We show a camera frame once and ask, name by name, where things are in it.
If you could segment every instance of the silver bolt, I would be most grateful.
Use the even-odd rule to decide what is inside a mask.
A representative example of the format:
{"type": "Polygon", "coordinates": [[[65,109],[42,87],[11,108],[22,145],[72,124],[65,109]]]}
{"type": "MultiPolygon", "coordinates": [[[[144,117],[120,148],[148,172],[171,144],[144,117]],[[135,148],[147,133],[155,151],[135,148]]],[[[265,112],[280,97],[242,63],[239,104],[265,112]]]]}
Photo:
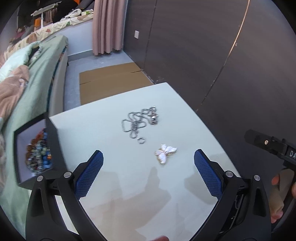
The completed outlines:
{"type": "Polygon", "coordinates": [[[233,177],[233,172],[231,172],[231,171],[227,171],[227,172],[225,172],[225,174],[227,177],[233,177]]]}
{"type": "Polygon", "coordinates": [[[254,176],[254,179],[255,179],[256,181],[260,181],[260,177],[259,177],[258,175],[255,175],[255,176],[254,176]]]}
{"type": "Polygon", "coordinates": [[[37,177],[37,181],[38,181],[38,182],[41,182],[42,180],[43,180],[43,176],[38,176],[38,177],[37,177]]]}
{"type": "Polygon", "coordinates": [[[65,177],[65,178],[69,178],[69,177],[71,177],[71,175],[72,175],[71,172],[65,172],[65,173],[64,173],[64,177],[65,177]]]}

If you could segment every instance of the pink curtain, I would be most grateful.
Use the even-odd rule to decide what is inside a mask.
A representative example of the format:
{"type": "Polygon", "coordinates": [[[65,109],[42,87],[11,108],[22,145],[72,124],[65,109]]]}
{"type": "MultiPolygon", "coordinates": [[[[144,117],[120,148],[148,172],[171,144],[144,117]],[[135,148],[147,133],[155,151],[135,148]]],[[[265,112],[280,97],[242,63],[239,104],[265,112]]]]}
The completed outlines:
{"type": "Polygon", "coordinates": [[[110,53],[123,47],[126,0],[95,0],[93,19],[93,53],[110,53]]]}

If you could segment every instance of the baseboard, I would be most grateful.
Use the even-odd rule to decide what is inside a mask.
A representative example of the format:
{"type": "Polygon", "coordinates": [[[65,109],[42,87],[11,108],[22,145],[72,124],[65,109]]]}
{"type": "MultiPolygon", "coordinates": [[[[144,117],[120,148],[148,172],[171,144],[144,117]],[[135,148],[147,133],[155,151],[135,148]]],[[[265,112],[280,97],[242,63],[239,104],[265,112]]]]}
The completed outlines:
{"type": "Polygon", "coordinates": [[[94,54],[92,52],[92,49],[88,50],[88,51],[81,52],[81,53],[71,54],[68,56],[68,62],[71,62],[71,61],[74,61],[77,59],[81,59],[81,58],[86,58],[86,57],[93,56],[93,55],[94,54]]]}

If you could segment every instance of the tile floor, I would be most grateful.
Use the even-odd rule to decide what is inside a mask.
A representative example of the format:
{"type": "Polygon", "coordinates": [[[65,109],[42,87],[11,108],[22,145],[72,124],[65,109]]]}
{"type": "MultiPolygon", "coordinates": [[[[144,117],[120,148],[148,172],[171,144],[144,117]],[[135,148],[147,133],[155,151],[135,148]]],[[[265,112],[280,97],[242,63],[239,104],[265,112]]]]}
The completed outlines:
{"type": "Polygon", "coordinates": [[[64,89],[64,111],[80,106],[79,73],[102,67],[133,62],[123,51],[90,56],[69,62],[64,89]]]}

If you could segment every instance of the white butterfly ornament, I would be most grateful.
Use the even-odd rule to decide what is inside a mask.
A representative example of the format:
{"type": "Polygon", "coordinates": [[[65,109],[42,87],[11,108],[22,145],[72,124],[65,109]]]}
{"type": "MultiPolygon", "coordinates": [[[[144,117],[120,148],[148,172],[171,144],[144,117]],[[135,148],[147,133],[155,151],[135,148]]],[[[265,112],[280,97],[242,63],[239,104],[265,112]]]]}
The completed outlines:
{"type": "Polygon", "coordinates": [[[172,146],[166,146],[166,144],[162,144],[161,148],[155,152],[157,159],[161,164],[166,163],[167,157],[176,152],[177,148],[172,146]]]}

